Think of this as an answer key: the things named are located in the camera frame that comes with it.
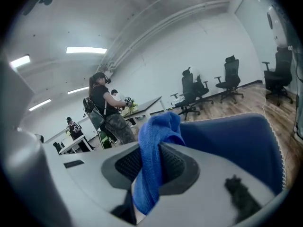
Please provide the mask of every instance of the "woman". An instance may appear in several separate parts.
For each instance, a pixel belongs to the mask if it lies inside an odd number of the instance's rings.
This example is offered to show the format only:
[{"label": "woman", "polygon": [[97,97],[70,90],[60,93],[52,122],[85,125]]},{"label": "woman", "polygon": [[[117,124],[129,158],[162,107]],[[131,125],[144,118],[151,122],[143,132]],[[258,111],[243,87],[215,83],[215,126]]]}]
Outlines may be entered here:
[{"label": "woman", "polygon": [[97,72],[89,78],[89,97],[96,105],[99,112],[105,118],[105,127],[113,133],[122,144],[136,141],[135,136],[120,115],[116,107],[129,106],[127,102],[116,101],[108,92],[105,86],[106,78],[104,73]]}]

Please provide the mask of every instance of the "table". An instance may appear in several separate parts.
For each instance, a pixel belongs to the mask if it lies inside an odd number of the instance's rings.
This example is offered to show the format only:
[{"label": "table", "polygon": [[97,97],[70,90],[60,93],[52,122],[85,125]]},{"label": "table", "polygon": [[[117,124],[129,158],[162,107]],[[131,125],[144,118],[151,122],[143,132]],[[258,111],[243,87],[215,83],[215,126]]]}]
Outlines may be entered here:
[{"label": "table", "polygon": [[166,112],[167,110],[162,101],[162,97],[160,96],[144,104],[138,105],[138,110],[136,110],[135,112],[131,112],[131,114],[127,113],[126,115],[123,116],[123,118],[125,119],[132,118],[136,124],[138,123],[136,117],[145,115],[146,119],[149,120],[151,118],[151,113],[154,112],[154,106],[156,105],[157,102],[161,103],[163,110]]},{"label": "table", "polygon": [[74,147],[75,145],[77,145],[80,141],[83,141],[84,144],[86,145],[86,147],[90,150],[90,151],[94,151],[92,148],[89,147],[88,143],[86,142],[86,140],[84,139],[84,135],[81,135],[80,137],[78,137],[77,139],[75,139],[69,146],[65,146],[64,148],[62,148],[59,151],[59,154],[64,154],[65,152],[69,151],[72,147]]}]

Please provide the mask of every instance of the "ceiling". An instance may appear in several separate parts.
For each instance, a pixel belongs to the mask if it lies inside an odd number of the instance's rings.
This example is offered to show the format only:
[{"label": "ceiling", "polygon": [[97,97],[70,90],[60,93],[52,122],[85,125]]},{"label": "ceiling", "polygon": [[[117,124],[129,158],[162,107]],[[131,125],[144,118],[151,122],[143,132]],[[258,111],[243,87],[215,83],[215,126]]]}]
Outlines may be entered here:
[{"label": "ceiling", "polygon": [[[19,14],[5,41],[9,61],[29,54],[18,72],[36,95],[30,106],[88,85],[98,66],[115,62],[151,27],[189,7],[217,0],[53,0]],[[107,48],[66,54],[71,46]]]}]

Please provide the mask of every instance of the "chair backrest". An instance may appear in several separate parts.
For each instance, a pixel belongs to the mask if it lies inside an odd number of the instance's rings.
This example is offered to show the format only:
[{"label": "chair backrest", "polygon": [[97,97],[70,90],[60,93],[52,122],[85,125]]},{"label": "chair backrest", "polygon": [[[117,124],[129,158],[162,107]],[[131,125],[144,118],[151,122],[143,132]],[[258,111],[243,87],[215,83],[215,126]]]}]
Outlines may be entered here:
[{"label": "chair backrest", "polygon": [[[183,93],[189,93],[193,92],[193,74],[190,73],[189,69],[185,70],[183,73],[182,78],[182,87],[183,87]],[[192,94],[185,94],[184,95],[186,100],[195,100],[196,96],[194,93]]]},{"label": "chair backrest", "polygon": [[288,48],[277,48],[276,53],[276,71],[275,73],[285,79],[284,85],[287,86],[293,79],[291,74],[291,64],[293,52]]},{"label": "chair backrest", "polygon": [[231,56],[226,58],[225,62],[225,81],[236,87],[241,82],[238,76],[239,60],[235,59],[234,56]]}]

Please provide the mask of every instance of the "blue towel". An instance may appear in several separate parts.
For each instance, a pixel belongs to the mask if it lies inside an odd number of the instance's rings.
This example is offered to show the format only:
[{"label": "blue towel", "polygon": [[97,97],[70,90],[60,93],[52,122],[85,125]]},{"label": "blue towel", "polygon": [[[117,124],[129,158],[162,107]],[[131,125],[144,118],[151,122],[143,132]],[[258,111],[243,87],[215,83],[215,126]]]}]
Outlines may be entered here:
[{"label": "blue towel", "polygon": [[180,134],[180,117],[172,112],[154,116],[139,131],[142,169],[134,186],[133,201],[136,208],[147,215],[159,199],[162,185],[160,142],[185,145]]}]

